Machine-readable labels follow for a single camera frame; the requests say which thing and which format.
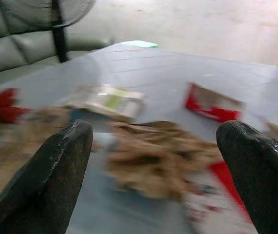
table surface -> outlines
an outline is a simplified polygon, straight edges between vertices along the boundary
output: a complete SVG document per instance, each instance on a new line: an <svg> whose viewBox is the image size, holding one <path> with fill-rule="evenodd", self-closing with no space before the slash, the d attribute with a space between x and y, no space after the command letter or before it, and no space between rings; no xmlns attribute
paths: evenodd
<svg viewBox="0 0 278 234"><path fill-rule="evenodd" d="M169 120L205 140L215 140L219 123L184 109L189 82L197 82L246 103L242 120L260 131L262 117L278 124L278 67L238 63L116 44L0 85L19 88L20 106L58 104L75 86L109 83L148 95L137 122ZM95 138L113 139L105 117L88 116ZM92 153L68 234L192 233L183 209L136 192L112 190L103 172L105 154Z"/></svg>

gray tabletop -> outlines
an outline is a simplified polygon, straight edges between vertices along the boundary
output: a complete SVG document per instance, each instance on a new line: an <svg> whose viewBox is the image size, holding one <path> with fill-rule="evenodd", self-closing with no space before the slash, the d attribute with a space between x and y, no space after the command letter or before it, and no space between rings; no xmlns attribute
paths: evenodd
<svg viewBox="0 0 278 234"><path fill-rule="evenodd" d="M242 120L263 131L261 117L278 124L278 67L237 63L116 44L58 66L0 85L20 89L20 105L59 103L76 85L109 83L146 93L137 122L170 120L205 140L215 140L218 123L184 109L189 82L197 82L246 103ZM88 116L95 137L113 139L104 117ZM103 172L105 153L93 153L68 229L69 234L191 233L181 207L136 192L112 190Z"/></svg>

torn red box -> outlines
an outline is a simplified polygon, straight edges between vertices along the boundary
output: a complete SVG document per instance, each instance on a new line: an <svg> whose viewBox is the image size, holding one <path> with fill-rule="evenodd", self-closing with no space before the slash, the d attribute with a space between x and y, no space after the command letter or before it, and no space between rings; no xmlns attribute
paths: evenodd
<svg viewBox="0 0 278 234"><path fill-rule="evenodd" d="M189 85L185 107L218 122L238 120L244 103L196 83Z"/></svg>

leather sofa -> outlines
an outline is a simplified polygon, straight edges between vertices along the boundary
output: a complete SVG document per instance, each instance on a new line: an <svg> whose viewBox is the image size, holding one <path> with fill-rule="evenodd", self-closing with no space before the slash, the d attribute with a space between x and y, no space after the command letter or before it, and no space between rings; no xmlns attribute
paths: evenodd
<svg viewBox="0 0 278 234"><path fill-rule="evenodd" d="M84 34L66 34L66 40L71 59L113 44L112 37ZM0 4L0 84L56 64L52 32L8 14Z"/></svg>

paper packaging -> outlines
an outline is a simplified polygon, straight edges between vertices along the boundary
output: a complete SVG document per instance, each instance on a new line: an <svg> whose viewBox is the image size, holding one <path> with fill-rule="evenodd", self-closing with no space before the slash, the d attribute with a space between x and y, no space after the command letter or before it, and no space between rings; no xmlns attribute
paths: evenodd
<svg viewBox="0 0 278 234"><path fill-rule="evenodd" d="M132 122L143 107L145 95L109 84L81 85L65 100L66 106L88 109L114 119Z"/></svg>
<svg viewBox="0 0 278 234"><path fill-rule="evenodd" d="M196 83L189 85L185 107L218 122L237 120L241 116L243 102L207 89Z"/></svg>

